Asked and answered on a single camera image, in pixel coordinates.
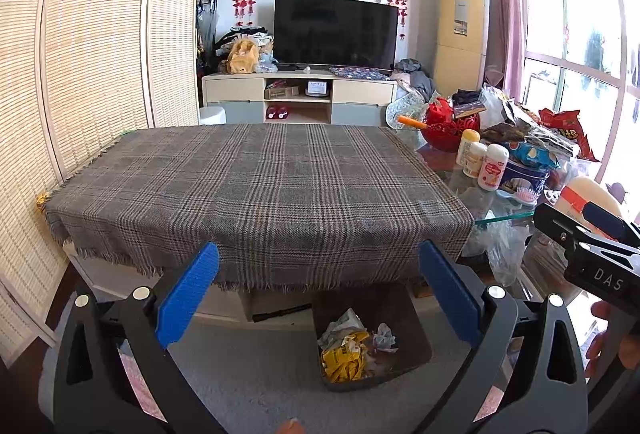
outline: hand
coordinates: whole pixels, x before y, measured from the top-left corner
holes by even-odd
[[[284,422],[276,434],[305,434],[305,430],[297,419],[290,419]]]
[[[602,320],[609,320],[611,313],[611,304],[604,302],[596,302],[591,306],[591,314]],[[607,332],[598,333],[591,342],[587,350],[587,359],[589,363],[584,370],[585,378],[591,378],[596,373],[596,364],[602,351]],[[620,342],[620,350],[618,351],[620,362],[627,369],[635,369],[640,364],[640,337],[632,337],[627,335]]]

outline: red bowl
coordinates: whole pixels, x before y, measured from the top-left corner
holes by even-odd
[[[430,125],[421,133],[432,147],[444,152],[458,152],[462,133],[466,129],[480,130],[480,117],[477,114],[444,124]]]

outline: television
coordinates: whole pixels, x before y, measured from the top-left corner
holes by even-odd
[[[398,8],[364,0],[276,0],[274,57],[281,64],[390,71]]]

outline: orange tube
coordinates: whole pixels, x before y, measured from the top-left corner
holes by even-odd
[[[416,129],[427,128],[427,124],[425,124],[424,122],[418,122],[418,120],[414,120],[413,118],[409,118],[408,116],[399,115],[397,120],[400,124],[405,124],[409,127],[415,127]]]

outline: plaid blanket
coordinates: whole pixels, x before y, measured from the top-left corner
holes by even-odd
[[[222,287],[329,289],[418,275],[417,245],[456,260],[473,226],[393,130],[220,125],[139,130],[53,194],[56,240],[153,274],[220,251]]]

